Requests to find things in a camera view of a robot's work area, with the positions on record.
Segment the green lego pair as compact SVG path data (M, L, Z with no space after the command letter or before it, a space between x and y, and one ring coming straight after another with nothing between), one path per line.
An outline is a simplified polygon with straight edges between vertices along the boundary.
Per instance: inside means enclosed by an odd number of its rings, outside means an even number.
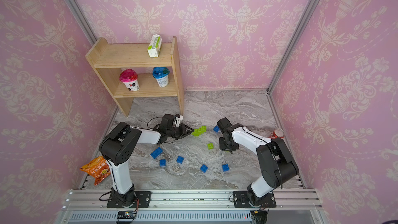
M202 135L202 132L199 129L195 129L191 134L193 136L200 136L200 135Z

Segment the green small lego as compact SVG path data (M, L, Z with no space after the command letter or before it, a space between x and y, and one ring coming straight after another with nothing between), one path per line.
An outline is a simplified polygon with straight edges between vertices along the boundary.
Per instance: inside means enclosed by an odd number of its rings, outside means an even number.
M208 148L209 150L213 149L213 148L214 148L213 143L208 143L208 144L207 144L207 148Z

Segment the green long lego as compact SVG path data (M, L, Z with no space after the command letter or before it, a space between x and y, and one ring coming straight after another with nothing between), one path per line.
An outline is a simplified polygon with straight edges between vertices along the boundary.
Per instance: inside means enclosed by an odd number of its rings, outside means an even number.
M207 131L207 126L203 125L200 127L200 132L205 133Z

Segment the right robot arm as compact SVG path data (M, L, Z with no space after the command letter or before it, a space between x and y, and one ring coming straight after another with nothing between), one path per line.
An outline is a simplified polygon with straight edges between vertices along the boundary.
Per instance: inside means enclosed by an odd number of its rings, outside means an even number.
M244 146L258 157L261 176L247 188L247 198L253 206L265 204L275 189L299 174L299 167L282 138L265 138L240 123L231 124L227 118L220 119L217 126L222 133L221 150L232 153Z

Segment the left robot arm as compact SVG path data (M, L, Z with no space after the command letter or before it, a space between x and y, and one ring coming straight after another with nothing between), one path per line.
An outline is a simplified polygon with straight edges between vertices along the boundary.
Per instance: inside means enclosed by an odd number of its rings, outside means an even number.
M191 135L194 129L182 123L182 120L182 115L166 114L153 128L139 128L119 122L102 140L99 152L109 166L113 182L108 208L116 203L122 207L139 206L130 177L129 159L137 144L161 145L169 138L176 141Z

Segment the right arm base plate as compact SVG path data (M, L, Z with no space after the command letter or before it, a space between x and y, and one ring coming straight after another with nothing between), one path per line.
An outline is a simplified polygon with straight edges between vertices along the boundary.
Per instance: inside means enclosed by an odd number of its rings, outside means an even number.
M235 208L276 208L276 200L273 192L270 192L263 197L257 197L250 191L233 191L229 200L234 204Z

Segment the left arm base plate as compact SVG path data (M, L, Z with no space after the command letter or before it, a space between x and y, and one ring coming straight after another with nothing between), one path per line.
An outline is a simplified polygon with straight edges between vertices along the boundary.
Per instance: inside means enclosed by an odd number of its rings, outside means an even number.
M151 191L135 191L121 195L113 190L110 193L107 208L148 208L151 195Z

